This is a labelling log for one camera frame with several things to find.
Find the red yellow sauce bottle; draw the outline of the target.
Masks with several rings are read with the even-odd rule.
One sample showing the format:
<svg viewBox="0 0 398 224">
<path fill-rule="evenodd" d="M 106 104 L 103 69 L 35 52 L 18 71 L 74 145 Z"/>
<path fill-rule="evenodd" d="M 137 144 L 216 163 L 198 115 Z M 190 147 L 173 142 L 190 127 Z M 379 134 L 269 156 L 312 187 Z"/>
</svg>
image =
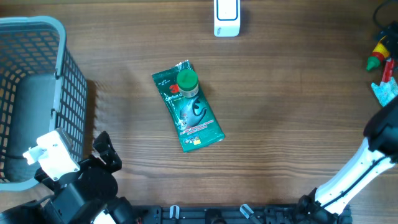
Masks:
<svg viewBox="0 0 398 224">
<path fill-rule="evenodd" d="M 371 71 L 375 68 L 378 68 L 381 66 L 383 61 L 385 59 L 389 58 L 391 53 L 387 49 L 387 47 L 382 43 L 383 37 L 375 46 L 375 48 L 372 51 L 372 54 L 368 57 L 367 64 L 366 64 L 366 70 Z"/>
</svg>

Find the small red sachet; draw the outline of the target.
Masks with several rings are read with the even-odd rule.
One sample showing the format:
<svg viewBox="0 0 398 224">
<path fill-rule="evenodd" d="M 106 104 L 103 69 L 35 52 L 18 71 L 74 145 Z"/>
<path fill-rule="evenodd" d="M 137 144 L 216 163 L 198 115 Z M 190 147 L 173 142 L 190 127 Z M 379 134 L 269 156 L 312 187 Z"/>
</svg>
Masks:
<svg viewBox="0 0 398 224">
<path fill-rule="evenodd" d="M 395 60 L 393 58 L 387 59 L 382 74 L 383 83 L 388 83 L 391 80 L 392 74 L 394 72 L 394 67 L 395 67 Z"/>
</svg>

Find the light green tissue packet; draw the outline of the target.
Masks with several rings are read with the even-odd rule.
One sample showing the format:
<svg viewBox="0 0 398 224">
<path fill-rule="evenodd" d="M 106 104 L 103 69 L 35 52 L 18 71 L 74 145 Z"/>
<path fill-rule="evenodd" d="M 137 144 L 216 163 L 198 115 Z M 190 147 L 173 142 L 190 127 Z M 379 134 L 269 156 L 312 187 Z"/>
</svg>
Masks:
<svg viewBox="0 0 398 224">
<path fill-rule="evenodd" d="M 380 85 L 371 83 L 371 88 L 382 107 L 397 96 L 397 82 L 394 78 L 391 78 L 388 82 L 380 82 Z"/>
</svg>

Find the green 3M gloves packet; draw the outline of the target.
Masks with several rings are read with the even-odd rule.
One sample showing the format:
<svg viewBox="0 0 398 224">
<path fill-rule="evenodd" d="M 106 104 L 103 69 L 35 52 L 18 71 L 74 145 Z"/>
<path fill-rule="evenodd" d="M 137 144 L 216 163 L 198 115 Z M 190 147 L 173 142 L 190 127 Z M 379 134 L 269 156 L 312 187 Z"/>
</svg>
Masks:
<svg viewBox="0 0 398 224">
<path fill-rule="evenodd" d="M 225 135 L 201 89 L 199 79 L 199 91 L 193 98 L 186 98 L 179 92 L 177 74 L 184 69 L 194 71 L 186 60 L 153 74 L 152 79 L 171 115 L 183 152 L 190 152 L 222 141 Z"/>
</svg>

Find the green lid jar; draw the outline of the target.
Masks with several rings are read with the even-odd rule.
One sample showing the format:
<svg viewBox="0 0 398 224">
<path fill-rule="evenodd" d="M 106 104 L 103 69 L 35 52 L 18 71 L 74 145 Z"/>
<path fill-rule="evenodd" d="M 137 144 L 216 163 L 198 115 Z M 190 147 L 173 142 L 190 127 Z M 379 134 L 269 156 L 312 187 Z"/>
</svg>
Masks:
<svg viewBox="0 0 398 224">
<path fill-rule="evenodd" d="M 180 71 L 177 74 L 177 86 L 182 96 L 193 98 L 199 91 L 198 75 L 190 69 Z"/>
</svg>

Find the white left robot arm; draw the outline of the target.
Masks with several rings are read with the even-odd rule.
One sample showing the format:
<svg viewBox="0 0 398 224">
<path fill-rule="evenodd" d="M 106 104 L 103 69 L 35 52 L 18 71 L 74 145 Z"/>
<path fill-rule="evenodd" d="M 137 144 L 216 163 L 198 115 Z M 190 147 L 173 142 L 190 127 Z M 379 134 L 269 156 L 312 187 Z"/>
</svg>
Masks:
<svg viewBox="0 0 398 224">
<path fill-rule="evenodd" d="M 51 179 L 42 168 L 34 179 L 53 194 L 32 200 L 1 213 L 1 223 L 138 223 L 137 212 L 125 197 L 117 197 L 113 173 L 122 161 L 110 136 L 103 131 L 93 142 L 100 157 L 80 161 L 79 171 Z"/>
</svg>

